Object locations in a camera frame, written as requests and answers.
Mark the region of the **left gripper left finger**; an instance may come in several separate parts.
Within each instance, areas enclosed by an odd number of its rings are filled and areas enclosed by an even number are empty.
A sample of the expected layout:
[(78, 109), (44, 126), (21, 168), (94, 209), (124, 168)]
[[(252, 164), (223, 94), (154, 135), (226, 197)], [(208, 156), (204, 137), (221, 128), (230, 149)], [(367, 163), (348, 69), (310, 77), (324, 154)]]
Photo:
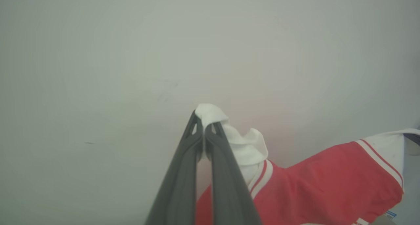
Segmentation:
[(195, 225), (203, 127), (193, 112), (144, 225)]

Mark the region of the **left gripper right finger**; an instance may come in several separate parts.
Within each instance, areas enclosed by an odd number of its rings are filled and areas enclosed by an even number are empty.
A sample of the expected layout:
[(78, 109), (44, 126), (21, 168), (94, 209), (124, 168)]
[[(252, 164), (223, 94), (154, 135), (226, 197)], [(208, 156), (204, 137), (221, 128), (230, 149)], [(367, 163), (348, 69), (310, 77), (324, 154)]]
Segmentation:
[(204, 142), (212, 170), (213, 225), (262, 225), (220, 122), (205, 128)]

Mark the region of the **red and white garment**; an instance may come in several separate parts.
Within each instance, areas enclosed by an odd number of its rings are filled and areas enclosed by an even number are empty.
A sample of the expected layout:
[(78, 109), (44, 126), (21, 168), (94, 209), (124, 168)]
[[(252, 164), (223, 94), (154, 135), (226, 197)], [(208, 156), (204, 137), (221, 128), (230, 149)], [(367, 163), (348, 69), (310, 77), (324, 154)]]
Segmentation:
[(263, 225), (369, 225), (401, 202), (406, 135), (420, 136), (414, 128), (380, 133), (282, 168), (268, 160), (258, 130), (242, 136), (212, 104), (195, 115), (203, 127), (221, 123)]

